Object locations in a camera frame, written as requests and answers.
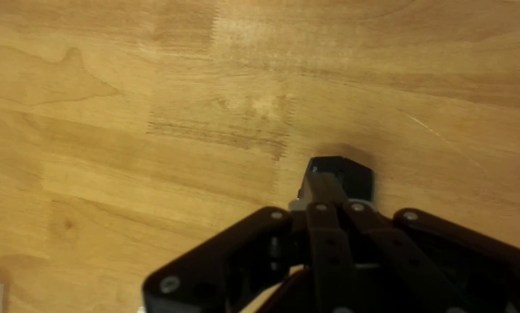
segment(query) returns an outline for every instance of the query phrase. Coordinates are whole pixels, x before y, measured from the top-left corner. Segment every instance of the screw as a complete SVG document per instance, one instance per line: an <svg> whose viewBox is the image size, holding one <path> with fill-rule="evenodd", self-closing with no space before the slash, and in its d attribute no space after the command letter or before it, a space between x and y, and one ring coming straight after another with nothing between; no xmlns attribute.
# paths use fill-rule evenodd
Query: screw
<svg viewBox="0 0 520 313"><path fill-rule="evenodd" d="M163 293L170 293L170 291L174 291L175 288L179 288L179 278L177 276L167 276L167 278L163 278L161 281L160 281L160 290L163 291Z"/></svg>
<svg viewBox="0 0 520 313"><path fill-rule="evenodd" d="M323 203L318 203L318 204L314 204L314 208L318 208L318 210L327 210L328 206L323 204Z"/></svg>
<svg viewBox="0 0 520 313"><path fill-rule="evenodd" d="M419 215L415 211L410 211L410 210L405 211L403 217L408 218L408 220L417 220L419 218Z"/></svg>
<svg viewBox="0 0 520 313"><path fill-rule="evenodd" d="M363 203L358 203L358 201L353 201L349 206L351 206L354 211L361 211L361 210L365 210L365 204L363 204Z"/></svg>
<svg viewBox="0 0 520 313"><path fill-rule="evenodd" d="M281 211L271 211L273 218L281 218Z"/></svg>
<svg viewBox="0 0 520 313"><path fill-rule="evenodd" d="M337 305L337 307L332 309L332 313L353 313L353 311L346 305Z"/></svg>
<svg viewBox="0 0 520 313"><path fill-rule="evenodd" d="M457 307L457 305L450 305L450 307L447 307L447 311L445 313L468 313L466 309L462 309L462 307Z"/></svg>

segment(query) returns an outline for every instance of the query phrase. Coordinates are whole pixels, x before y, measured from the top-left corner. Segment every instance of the wood grain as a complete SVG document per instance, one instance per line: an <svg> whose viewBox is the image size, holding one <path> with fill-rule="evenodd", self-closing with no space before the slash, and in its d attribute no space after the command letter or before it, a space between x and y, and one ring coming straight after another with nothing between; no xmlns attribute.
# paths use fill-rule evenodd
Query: wood grain
<svg viewBox="0 0 520 313"><path fill-rule="evenodd" d="M0 0L10 313L134 313L313 154L520 246L520 0Z"/></svg>

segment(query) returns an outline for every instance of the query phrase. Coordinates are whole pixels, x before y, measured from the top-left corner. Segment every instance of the wooden table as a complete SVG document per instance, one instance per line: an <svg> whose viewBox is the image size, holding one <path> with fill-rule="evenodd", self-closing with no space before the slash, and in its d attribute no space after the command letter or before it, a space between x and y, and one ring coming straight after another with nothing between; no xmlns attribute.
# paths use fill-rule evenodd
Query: wooden table
<svg viewBox="0 0 520 313"><path fill-rule="evenodd" d="M0 0L10 313L134 313L313 154L520 246L520 0Z"/></svg>

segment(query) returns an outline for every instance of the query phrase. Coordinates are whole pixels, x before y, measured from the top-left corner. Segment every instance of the wooden surface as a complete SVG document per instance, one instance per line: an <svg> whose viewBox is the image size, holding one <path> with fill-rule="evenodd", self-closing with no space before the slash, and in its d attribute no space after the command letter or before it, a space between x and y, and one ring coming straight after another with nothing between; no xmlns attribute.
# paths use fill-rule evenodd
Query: wooden surface
<svg viewBox="0 0 520 313"><path fill-rule="evenodd" d="M520 0L0 0L10 313L134 313L313 154L520 246Z"/></svg>

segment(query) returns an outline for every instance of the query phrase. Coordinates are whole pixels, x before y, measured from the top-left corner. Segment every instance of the black metal bracket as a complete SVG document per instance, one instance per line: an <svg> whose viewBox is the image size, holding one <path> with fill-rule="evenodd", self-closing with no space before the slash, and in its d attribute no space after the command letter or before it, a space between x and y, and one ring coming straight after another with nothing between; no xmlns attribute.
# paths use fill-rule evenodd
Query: black metal bracket
<svg viewBox="0 0 520 313"><path fill-rule="evenodd" d="M520 248L403 208L372 206L374 173L311 158L299 204L266 206L151 272L146 313L520 313Z"/></svg>

